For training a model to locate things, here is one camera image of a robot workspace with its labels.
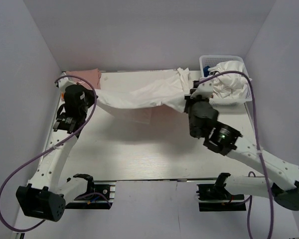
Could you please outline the white red print t-shirt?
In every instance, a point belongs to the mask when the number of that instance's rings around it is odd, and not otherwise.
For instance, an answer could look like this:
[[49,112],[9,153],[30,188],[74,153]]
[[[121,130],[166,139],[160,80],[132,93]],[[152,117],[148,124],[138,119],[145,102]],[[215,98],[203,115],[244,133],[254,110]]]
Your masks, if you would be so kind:
[[151,109],[167,106],[184,112],[184,95],[190,89],[190,70],[178,68],[177,73],[167,79],[156,79],[150,84],[130,92],[96,90],[98,106],[109,114],[126,120],[148,123]]

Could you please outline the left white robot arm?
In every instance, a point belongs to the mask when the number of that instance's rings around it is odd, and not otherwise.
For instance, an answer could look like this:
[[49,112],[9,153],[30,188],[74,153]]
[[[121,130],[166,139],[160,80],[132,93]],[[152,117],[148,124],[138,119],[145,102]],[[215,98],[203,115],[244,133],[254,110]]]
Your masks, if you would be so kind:
[[93,91],[79,84],[65,88],[64,104],[58,109],[49,137],[52,151],[41,159],[27,185],[18,187],[16,192],[25,216],[57,222],[67,204],[80,196],[85,199],[94,196],[93,177],[88,174],[75,174],[58,185],[69,153],[83,129],[88,108],[94,102]]

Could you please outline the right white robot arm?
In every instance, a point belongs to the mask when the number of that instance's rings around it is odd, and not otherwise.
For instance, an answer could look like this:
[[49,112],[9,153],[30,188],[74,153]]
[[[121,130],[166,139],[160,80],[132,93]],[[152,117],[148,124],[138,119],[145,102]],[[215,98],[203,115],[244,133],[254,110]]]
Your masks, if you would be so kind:
[[272,197],[280,206],[299,211],[299,166],[288,163],[267,151],[260,151],[242,134],[218,121],[219,112],[201,96],[185,97],[189,132],[203,138],[203,145],[214,153],[235,159],[262,173],[261,177],[234,177],[220,173],[214,184],[199,184],[198,198],[205,203],[231,201],[236,195]]

